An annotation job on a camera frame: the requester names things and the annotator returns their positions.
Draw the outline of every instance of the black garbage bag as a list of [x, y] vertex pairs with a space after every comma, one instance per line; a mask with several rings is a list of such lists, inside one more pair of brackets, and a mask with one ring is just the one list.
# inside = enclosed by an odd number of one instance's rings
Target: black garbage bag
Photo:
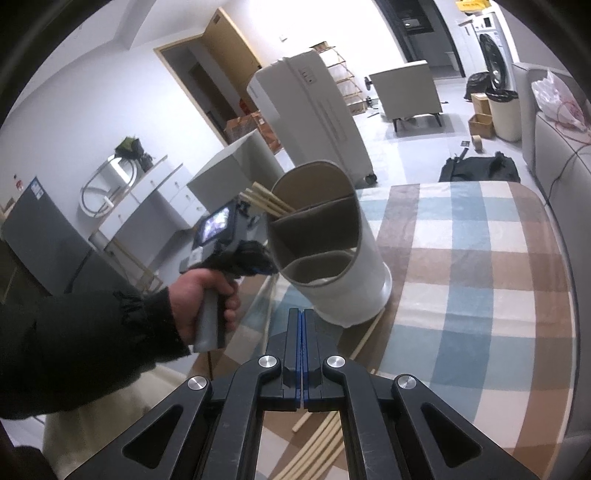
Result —
[[509, 103], [512, 100], [517, 100], [519, 95], [513, 90], [495, 90], [492, 87], [486, 89], [486, 96], [491, 102]]
[[494, 157], [449, 158], [439, 181], [514, 181], [521, 183], [512, 158], [497, 152]]
[[491, 87], [491, 74], [489, 72], [480, 72], [470, 75], [466, 83], [466, 100], [472, 101], [473, 93], [484, 93], [486, 89]]

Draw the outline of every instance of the gray refrigerator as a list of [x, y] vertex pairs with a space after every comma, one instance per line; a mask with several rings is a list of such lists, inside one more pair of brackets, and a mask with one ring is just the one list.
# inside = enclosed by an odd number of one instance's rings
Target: gray refrigerator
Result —
[[2, 225], [1, 237], [51, 295], [136, 292], [72, 227], [36, 178]]

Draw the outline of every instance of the handheld device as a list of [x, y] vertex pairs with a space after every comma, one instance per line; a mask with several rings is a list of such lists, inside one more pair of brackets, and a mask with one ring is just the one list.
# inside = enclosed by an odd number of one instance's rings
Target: handheld device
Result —
[[[232, 200], [207, 217], [197, 230], [185, 270], [219, 270], [228, 279], [277, 273], [263, 244], [248, 238], [252, 221], [248, 208], [247, 203]], [[194, 352], [226, 346], [225, 300], [216, 290], [205, 291], [197, 314]]]

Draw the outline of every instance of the plaid tablecloth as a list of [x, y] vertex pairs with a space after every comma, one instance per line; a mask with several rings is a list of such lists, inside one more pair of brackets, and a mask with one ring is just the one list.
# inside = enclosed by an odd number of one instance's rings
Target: plaid tablecloth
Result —
[[[576, 341], [563, 257], [538, 197], [505, 182], [395, 186], [359, 197], [394, 286], [357, 360], [384, 377], [415, 375], [546, 477], [568, 421]], [[243, 284], [242, 323], [213, 356], [215, 377], [261, 354], [271, 292], [264, 282]], [[289, 308], [311, 306], [282, 278], [273, 302], [271, 335], [286, 330]], [[348, 356], [368, 323], [322, 328]], [[207, 375], [205, 362], [194, 372]], [[293, 434], [302, 414], [265, 415], [257, 480], [276, 476], [326, 415]], [[344, 455], [327, 474], [348, 478]]]

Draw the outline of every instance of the sofa armrest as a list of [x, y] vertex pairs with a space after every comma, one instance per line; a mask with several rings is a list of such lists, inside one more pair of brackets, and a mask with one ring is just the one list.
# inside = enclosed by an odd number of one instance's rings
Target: sofa armrest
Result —
[[517, 93], [521, 103], [521, 129], [523, 132], [523, 158], [530, 171], [535, 175], [535, 116], [540, 110], [535, 101], [534, 92], [531, 89], [532, 82], [536, 82], [548, 75], [548, 70], [563, 80], [573, 92], [574, 97], [581, 107], [584, 107], [586, 96], [572, 78], [570, 73], [565, 70], [552, 69], [542, 65], [533, 65], [531, 63], [515, 63], [513, 71], [515, 73], [515, 83], [517, 84]]

